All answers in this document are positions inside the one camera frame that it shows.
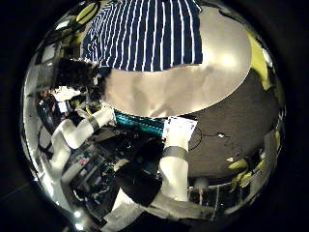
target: dark floor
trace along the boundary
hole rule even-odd
[[[264,136],[273,129],[278,116],[277,99],[265,91],[254,71],[225,100],[193,113],[198,119],[189,148],[190,176],[222,178],[232,175],[228,158],[252,156],[263,145]]]

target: cable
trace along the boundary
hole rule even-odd
[[[82,16],[81,19],[78,20],[78,21],[81,21],[83,18],[85,18],[86,16],[88,16],[88,15],[94,10],[94,8],[96,8],[96,12],[94,13],[94,15],[91,16],[85,23],[80,24],[80,25],[77,26],[76,28],[72,29],[67,35],[61,36],[61,37],[59,37],[59,38],[57,38],[57,39],[55,39],[55,40],[53,40],[53,41],[51,41],[51,42],[49,42],[49,43],[44,43],[44,42],[43,42],[42,45],[39,46],[39,47],[35,50],[34,54],[36,54],[36,53],[38,53],[39,51],[41,51],[42,49],[46,48],[48,45],[55,44],[55,43],[57,43],[57,42],[59,42],[59,41],[65,39],[66,37],[73,35],[76,31],[78,31],[80,28],[82,28],[84,25],[86,25],[88,22],[90,22],[90,21],[97,15],[97,13],[98,13],[98,11],[99,11],[99,9],[100,9],[100,2],[99,2],[99,0],[95,0],[95,3],[96,3],[96,4],[93,6],[93,8],[92,8],[89,12],[87,12],[84,16]]]
[[[201,144],[201,142],[202,142],[202,140],[203,140],[203,132],[202,132],[202,130],[199,129],[199,128],[196,128],[196,129],[200,132],[200,140],[199,140],[199,142],[198,142],[193,148],[190,148],[190,149],[189,149],[189,152],[190,152],[190,151],[193,151],[193,150],[196,149],[198,146],[200,146],[200,144]]]

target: teal object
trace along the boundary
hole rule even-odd
[[[162,136],[164,121],[124,114],[115,110],[116,123],[130,128],[137,128],[141,131]]]

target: light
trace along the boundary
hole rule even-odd
[[[80,213],[79,211],[75,211],[75,212],[74,212],[74,216],[75,216],[76,218],[80,218],[80,217],[81,217],[81,213]]]
[[[233,68],[236,66],[237,61],[234,56],[225,54],[221,59],[222,65],[226,68]]]
[[[75,228],[76,230],[83,230],[84,226],[81,223],[76,223]]]
[[[262,48],[262,52],[263,52],[263,56],[264,56],[264,59],[266,60],[267,64],[272,68],[272,61],[271,61],[269,53],[263,48]]]

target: striped shirt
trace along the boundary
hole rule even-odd
[[[86,33],[82,57],[139,72],[202,64],[200,12],[194,0],[109,1]]]

